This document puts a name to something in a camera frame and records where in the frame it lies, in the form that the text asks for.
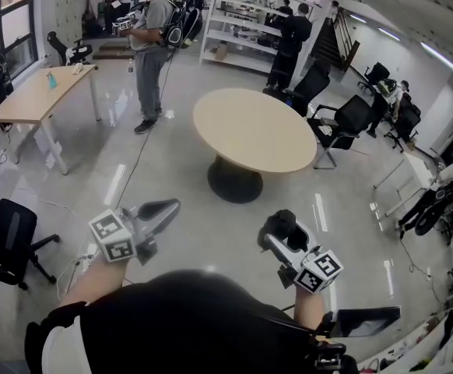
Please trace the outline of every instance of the ceiling light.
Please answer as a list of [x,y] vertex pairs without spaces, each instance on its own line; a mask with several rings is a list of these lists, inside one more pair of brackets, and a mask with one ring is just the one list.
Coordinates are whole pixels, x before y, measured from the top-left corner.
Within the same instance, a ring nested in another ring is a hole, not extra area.
[[443,55],[439,54],[436,50],[434,50],[432,47],[428,46],[427,44],[421,42],[422,47],[427,50],[429,53],[431,53],[434,57],[442,61],[446,66],[448,66],[452,71],[453,71],[453,62],[448,60],[446,57]]
[[387,34],[389,37],[392,37],[393,39],[397,40],[397,41],[400,41],[399,40],[399,37],[395,36],[394,34],[390,34],[387,30],[383,30],[382,28],[379,28],[379,30],[383,33],[383,34]]
[[356,21],[360,21],[360,22],[363,22],[363,23],[367,23],[367,21],[365,19],[361,19],[359,16],[354,16],[353,14],[349,14],[349,16],[351,18],[354,18]]

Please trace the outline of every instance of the sneaker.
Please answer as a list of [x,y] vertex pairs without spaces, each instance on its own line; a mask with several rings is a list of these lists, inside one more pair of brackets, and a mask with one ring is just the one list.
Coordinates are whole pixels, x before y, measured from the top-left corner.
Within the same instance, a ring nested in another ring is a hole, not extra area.
[[156,124],[156,121],[148,121],[148,120],[144,119],[142,121],[142,123],[140,123],[140,125],[135,127],[135,129],[134,129],[135,133],[136,134],[143,134],[147,130],[150,130],[155,124]]

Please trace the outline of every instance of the gray pants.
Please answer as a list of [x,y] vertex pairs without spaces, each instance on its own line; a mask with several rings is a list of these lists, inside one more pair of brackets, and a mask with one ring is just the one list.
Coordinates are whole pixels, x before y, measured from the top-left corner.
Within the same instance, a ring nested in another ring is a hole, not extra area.
[[139,92],[140,110],[143,118],[148,121],[156,121],[158,111],[161,109],[159,74],[166,62],[167,54],[167,48],[135,53],[136,89]]

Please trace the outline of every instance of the table base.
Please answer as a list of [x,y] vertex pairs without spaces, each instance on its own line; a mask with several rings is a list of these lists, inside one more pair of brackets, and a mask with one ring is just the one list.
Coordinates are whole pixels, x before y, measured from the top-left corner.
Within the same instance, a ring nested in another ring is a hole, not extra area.
[[222,157],[216,157],[209,167],[208,182],[219,198],[230,203],[249,203],[263,190],[258,172],[240,168]]

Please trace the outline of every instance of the desk leg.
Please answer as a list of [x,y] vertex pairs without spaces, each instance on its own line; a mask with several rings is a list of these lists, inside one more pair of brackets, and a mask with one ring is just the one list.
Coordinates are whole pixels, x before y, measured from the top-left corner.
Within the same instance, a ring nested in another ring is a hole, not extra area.
[[417,189],[412,192],[407,198],[405,199],[402,199],[401,201],[399,201],[396,205],[394,205],[390,210],[388,210],[385,214],[384,214],[384,217],[388,217],[391,215],[391,213],[393,213],[395,210],[397,210],[399,207],[405,205],[408,201],[410,201],[413,196],[415,194],[417,194],[422,188],[421,187],[417,187]]
[[10,160],[14,164],[19,163],[19,159],[17,158],[16,152],[12,148],[12,145],[9,142],[9,138],[5,134],[5,132],[2,130],[2,127],[0,126],[0,145],[4,150],[7,150],[7,155],[9,156]]
[[97,89],[95,88],[95,79],[93,78],[93,71],[88,75],[90,78],[90,93],[92,94],[92,102],[93,102],[93,111],[95,112],[95,120],[100,120],[100,111],[99,105],[97,102]]
[[384,177],[378,184],[374,184],[374,189],[378,189],[379,186],[380,186],[383,182],[385,182],[385,181],[386,181],[386,180],[387,180],[387,179],[388,179],[388,178],[396,171],[396,169],[398,169],[398,168],[401,166],[401,164],[402,164],[403,162],[405,162],[405,160],[401,160],[401,162],[399,162],[399,164],[396,165],[396,167],[389,173],[389,175],[387,175],[386,177]]
[[43,122],[41,122],[41,128],[43,129],[43,132],[45,133],[45,137],[47,137],[48,145],[50,146],[50,151],[54,155],[57,165],[60,167],[62,174],[67,175],[68,168],[67,168],[67,166],[65,166],[65,163],[62,160],[61,154],[59,154],[58,151],[55,149],[55,141],[52,138],[48,125],[45,125]]

